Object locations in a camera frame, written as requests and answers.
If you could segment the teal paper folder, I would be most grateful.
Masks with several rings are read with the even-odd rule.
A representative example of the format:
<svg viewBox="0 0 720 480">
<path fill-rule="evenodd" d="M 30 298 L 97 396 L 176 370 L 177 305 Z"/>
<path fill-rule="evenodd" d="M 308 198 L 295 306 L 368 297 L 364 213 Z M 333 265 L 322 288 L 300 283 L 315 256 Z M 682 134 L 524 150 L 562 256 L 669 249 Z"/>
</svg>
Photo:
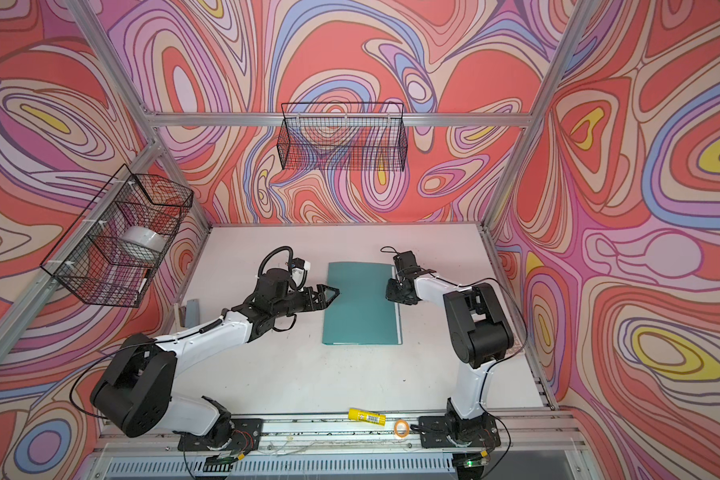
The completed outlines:
<svg viewBox="0 0 720 480">
<path fill-rule="evenodd" d="M 393 266 L 332 262 L 328 285 L 340 293 L 325 310 L 322 343 L 330 346 L 392 346 L 403 343 L 399 307 L 386 298 Z"/>
</svg>

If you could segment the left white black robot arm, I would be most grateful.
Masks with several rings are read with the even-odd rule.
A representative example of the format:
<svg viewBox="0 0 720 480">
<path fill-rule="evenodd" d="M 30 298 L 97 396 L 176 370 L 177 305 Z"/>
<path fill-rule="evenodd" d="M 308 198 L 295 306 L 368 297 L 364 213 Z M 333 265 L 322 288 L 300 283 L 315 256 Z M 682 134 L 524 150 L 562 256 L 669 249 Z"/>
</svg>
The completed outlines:
<svg viewBox="0 0 720 480">
<path fill-rule="evenodd" d="M 328 285 L 296 282 L 289 271 L 273 268 L 259 276 L 253 293 L 241 304 L 213 321 L 184 333 L 128 338 L 93 388 L 90 400 L 129 438 L 170 430 L 219 450 L 234 435 L 231 413 L 208 396 L 176 393 L 176 378 L 212 356 L 276 330 L 280 318 L 294 320 L 304 312 L 328 309 L 340 294 Z"/>
</svg>

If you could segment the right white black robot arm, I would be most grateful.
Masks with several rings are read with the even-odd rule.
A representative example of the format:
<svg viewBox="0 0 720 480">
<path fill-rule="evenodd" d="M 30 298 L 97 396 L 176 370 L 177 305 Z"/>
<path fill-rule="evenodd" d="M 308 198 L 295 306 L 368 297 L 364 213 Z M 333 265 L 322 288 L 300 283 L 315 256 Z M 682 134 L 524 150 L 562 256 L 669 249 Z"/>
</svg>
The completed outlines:
<svg viewBox="0 0 720 480">
<path fill-rule="evenodd" d="M 462 285 L 418 264 L 412 251 L 381 248 L 392 256 L 394 273 L 386 299 L 399 305 L 428 302 L 445 313 L 452 349 L 461 362 L 454 393 L 442 415 L 421 416 L 411 426 L 425 449 L 476 448 L 501 444 L 497 418 L 483 397 L 492 370 L 507 358 L 515 337 L 493 284 L 480 280 Z"/>
</svg>

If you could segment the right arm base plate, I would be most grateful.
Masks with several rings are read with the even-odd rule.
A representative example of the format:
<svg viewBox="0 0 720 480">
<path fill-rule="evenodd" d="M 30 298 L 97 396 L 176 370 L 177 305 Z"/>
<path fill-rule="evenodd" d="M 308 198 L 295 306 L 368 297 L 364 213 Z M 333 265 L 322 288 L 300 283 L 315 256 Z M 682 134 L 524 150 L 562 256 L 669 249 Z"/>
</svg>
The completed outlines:
<svg viewBox="0 0 720 480">
<path fill-rule="evenodd" d="M 496 422 L 487 414 L 473 419 L 451 413 L 420 416 L 417 432 L 425 449 L 483 447 L 492 451 L 502 444 Z"/>
</svg>

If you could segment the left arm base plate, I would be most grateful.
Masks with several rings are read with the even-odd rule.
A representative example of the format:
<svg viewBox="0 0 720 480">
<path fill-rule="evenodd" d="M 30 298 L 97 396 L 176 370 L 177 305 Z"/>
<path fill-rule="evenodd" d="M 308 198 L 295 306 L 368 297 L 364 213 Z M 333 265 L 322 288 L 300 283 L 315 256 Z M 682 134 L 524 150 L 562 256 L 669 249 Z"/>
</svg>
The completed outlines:
<svg viewBox="0 0 720 480">
<path fill-rule="evenodd" d="M 182 434 L 178 450 L 180 452 L 249 453 L 259 448 L 263 426 L 262 418 L 221 419 L 204 436 Z"/>
</svg>

